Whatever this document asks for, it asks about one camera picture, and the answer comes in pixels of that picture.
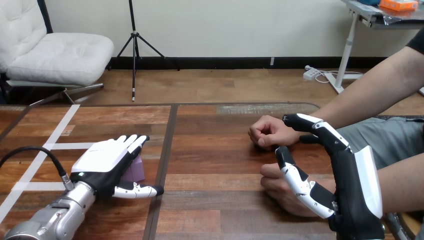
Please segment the human arm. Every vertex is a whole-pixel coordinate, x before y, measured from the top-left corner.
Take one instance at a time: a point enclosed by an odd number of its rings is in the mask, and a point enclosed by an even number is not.
[[[374,117],[424,86],[424,28],[403,49],[365,73],[311,116],[335,129]],[[263,147],[289,146],[305,133],[284,125],[281,119],[261,117],[249,131]]]
[[[405,213],[424,209],[424,153],[419,154],[377,171],[381,189],[384,213]],[[260,169],[260,184],[265,191],[289,213],[301,217],[316,217],[293,194],[284,180],[277,163],[265,164]],[[332,193],[336,190],[333,178],[315,178],[316,181]]]
[[[424,54],[405,46],[311,116],[335,129],[374,117],[424,86]]]

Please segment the gray shorts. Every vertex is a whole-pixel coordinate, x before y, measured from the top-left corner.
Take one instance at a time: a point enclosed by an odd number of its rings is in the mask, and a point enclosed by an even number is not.
[[[356,153],[371,146],[377,169],[424,153],[424,120],[370,118],[337,131]]]

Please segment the white table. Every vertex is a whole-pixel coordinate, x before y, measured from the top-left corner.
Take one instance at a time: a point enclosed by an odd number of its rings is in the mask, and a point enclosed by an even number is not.
[[[340,94],[344,88],[342,87],[343,80],[356,80],[362,76],[362,74],[345,74],[348,59],[351,54],[352,45],[354,44],[355,31],[357,23],[361,22],[365,26],[376,30],[416,30],[424,27],[423,23],[395,23],[385,25],[381,19],[383,12],[373,6],[362,4],[356,0],[341,0],[346,3],[349,8],[349,14],[352,15],[352,25],[350,26],[349,36],[347,37],[346,45],[344,47],[343,55],[341,57],[341,63],[338,68],[337,77],[335,78],[331,73],[324,73],[325,78],[329,81],[332,87]],[[424,87],[421,88],[420,92],[424,95]]]

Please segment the robotic arm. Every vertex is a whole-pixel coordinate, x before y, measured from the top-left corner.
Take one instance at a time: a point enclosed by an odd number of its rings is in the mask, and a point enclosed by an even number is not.
[[[341,240],[384,239],[380,222],[383,203],[373,151],[366,146],[353,153],[349,143],[327,122],[304,115],[288,114],[284,123],[300,132],[312,135],[300,137],[303,143],[320,143],[330,156],[336,185],[331,193],[295,163],[287,147],[276,151],[276,158],[284,178],[297,198],[314,213],[328,219],[330,229]]]
[[[71,240],[97,201],[162,195],[162,186],[120,180],[148,140],[148,136],[131,135],[93,144],[72,166],[70,178],[62,175],[65,192],[30,220],[17,224],[3,239]]]

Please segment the black cable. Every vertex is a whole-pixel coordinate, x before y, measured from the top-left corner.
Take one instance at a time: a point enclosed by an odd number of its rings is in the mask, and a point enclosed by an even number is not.
[[[13,155],[24,152],[24,151],[29,151],[29,150],[39,150],[41,152],[44,152],[45,154],[47,154],[47,156],[49,156],[51,158],[51,161],[53,162],[54,166],[57,169],[57,172],[59,173],[59,175],[61,177],[65,176],[67,174],[64,167],[61,165],[61,163],[55,157],[55,155],[53,155],[53,153],[51,151],[49,151],[49,150],[47,150],[47,149],[45,149],[44,147],[41,147],[41,146],[23,146],[23,147],[17,148],[15,150],[9,152],[8,154],[6,154],[6,156],[4,156],[0,160],[0,168]]]

